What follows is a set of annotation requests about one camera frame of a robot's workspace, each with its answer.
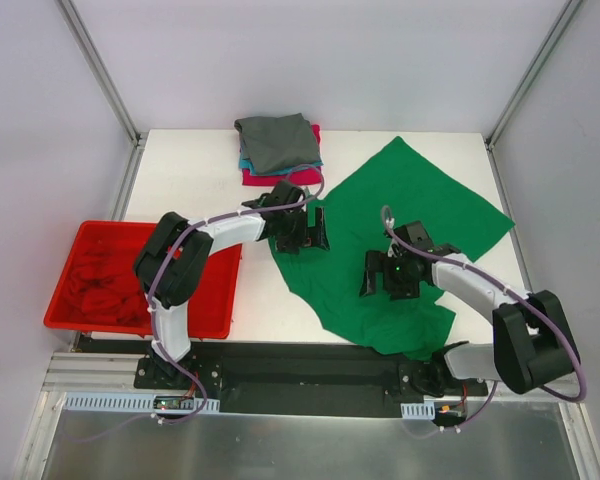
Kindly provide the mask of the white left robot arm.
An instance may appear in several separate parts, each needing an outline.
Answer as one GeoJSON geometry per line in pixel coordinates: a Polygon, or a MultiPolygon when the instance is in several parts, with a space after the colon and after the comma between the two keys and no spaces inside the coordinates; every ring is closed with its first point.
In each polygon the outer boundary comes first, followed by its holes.
{"type": "Polygon", "coordinates": [[[199,287],[209,258],[244,243],[271,239],[279,253],[305,248],[329,250],[324,208],[288,180],[269,193],[245,201],[237,210],[191,221],[175,212],[163,215],[136,257],[133,272],[144,291],[151,321],[156,375],[168,388],[198,381],[185,357],[190,353],[188,303],[199,287]]]}

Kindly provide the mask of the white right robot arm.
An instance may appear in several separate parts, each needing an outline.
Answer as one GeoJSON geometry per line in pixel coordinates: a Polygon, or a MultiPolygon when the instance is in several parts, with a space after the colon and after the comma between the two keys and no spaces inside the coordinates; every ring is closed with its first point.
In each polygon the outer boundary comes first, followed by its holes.
{"type": "Polygon", "coordinates": [[[516,289],[477,267],[460,249],[437,244],[421,222],[385,223],[387,250],[365,254],[360,294],[383,289],[393,300],[416,299],[427,284],[460,299],[491,326],[485,344],[467,341],[443,347],[433,356],[432,387],[453,394],[467,379],[502,382],[517,394],[541,389],[579,402],[586,379],[559,298],[548,290],[516,289]]]}

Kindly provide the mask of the green t-shirt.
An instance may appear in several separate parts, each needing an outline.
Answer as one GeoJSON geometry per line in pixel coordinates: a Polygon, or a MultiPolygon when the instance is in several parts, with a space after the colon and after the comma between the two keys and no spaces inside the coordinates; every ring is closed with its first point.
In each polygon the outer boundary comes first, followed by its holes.
{"type": "Polygon", "coordinates": [[[420,221],[433,240],[450,243],[471,260],[494,247],[513,227],[483,197],[446,175],[399,137],[318,201],[330,248],[272,253],[288,289],[316,313],[324,329],[381,354],[427,360],[447,341],[454,312],[438,305],[442,291],[423,286],[416,299],[383,291],[362,298],[364,259],[386,250],[381,209],[398,225],[420,221]]]}

